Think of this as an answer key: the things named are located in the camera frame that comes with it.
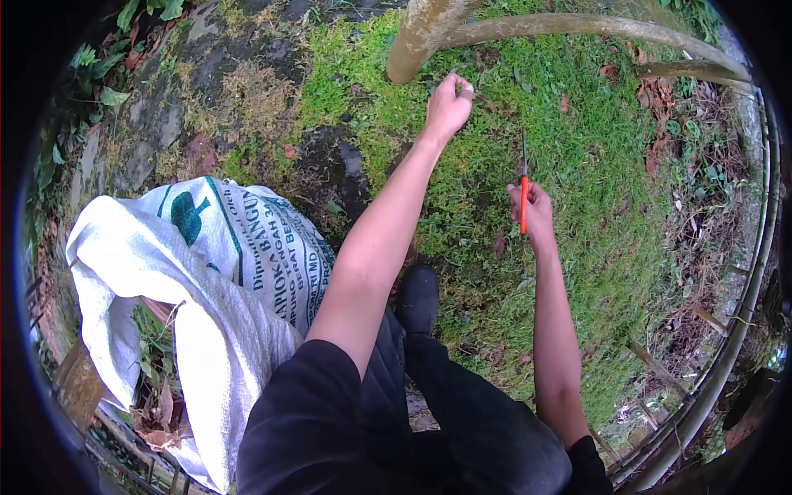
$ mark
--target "right hand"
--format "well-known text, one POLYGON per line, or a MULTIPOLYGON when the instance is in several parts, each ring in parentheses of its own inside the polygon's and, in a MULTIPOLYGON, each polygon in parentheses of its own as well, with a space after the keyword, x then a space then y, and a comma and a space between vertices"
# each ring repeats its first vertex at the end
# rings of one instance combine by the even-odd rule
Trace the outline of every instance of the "right hand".
MULTIPOLYGON (((522 186, 509 184, 506 191, 512 201, 512 221, 520 222, 520 199, 523 192, 522 186)), ((531 182, 528 191, 527 224, 525 231, 534 250, 544 246, 555 245, 553 233, 553 205, 550 196, 544 192, 542 186, 531 182)))

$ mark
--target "orange scissors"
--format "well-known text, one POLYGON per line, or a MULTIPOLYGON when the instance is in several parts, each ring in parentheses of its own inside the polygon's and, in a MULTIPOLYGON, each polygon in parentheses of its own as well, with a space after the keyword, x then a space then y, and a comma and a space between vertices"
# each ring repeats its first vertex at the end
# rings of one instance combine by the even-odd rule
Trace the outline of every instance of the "orange scissors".
POLYGON ((525 234, 525 229, 528 224, 528 189, 531 188, 531 182, 528 180, 528 146, 525 140, 525 128, 523 128, 523 187, 522 196, 520 197, 520 232, 525 234))

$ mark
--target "black shoe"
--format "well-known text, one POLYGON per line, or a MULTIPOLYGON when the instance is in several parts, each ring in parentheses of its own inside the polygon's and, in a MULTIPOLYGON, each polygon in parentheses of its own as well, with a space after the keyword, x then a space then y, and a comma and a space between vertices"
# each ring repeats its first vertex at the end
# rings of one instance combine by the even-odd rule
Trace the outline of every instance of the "black shoe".
POLYGON ((425 264, 411 266, 399 285, 396 319, 407 333, 431 338, 439 308, 440 289, 434 268, 425 264))

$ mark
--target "black pants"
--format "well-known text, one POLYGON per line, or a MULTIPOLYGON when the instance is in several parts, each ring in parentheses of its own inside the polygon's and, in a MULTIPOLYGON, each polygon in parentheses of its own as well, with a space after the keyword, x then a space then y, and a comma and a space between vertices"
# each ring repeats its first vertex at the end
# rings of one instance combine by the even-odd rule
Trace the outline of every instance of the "black pants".
POLYGON ((448 359, 438 341, 405 335, 388 308, 363 380, 369 454, 392 478, 455 493, 558 493, 572 467, 556 435, 523 402, 448 359), (440 431, 412 433, 404 373, 440 431))

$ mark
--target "ground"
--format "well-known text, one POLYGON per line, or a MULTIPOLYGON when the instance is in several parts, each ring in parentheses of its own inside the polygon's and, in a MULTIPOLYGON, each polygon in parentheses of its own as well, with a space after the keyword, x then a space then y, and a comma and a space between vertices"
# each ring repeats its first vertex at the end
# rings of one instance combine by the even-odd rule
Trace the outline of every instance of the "ground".
MULTIPOLYGON (((741 149, 729 112, 718 113, 729 95, 666 82, 676 127, 658 125, 636 98, 641 83, 630 66, 680 53, 590 35, 440 51, 411 83, 392 86, 383 72, 402 12, 369 3, 197 6, 143 56, 126 82, 131 96, 92 129, 71 163, 69 204, 53 237, 64 239, 98 194, 137 197, 211 174, 274 189, 338 247, 420 131, 434 87, 456 69, 477 98, 432 175, 408 260, 439 274, 436 334, 453 360, 533 405, 535 260, 506 192, 519 180, 525 129, 531 179, 554 201, 586 418, 629 450, 640 421, 630 400, 661 416, 675 404, 627 345, 665 359, 687 384, 714 346, 691 308, 718 303, 733 261, 723 230, 739 223, 756 183, 743 160, 718 158, 741 149), (707 105, 714 113, 699 113, 707 105), (654 146, 662 139, 665 150, 654 146), (654 152, 658 161, 648 163, 654 152), (702 350, 693 356, 691 348, 702 350)), ((609 13, 697 34, 687 10, 651 1, 512 0, 487 4, 473 19, 546 11, 609 13)))

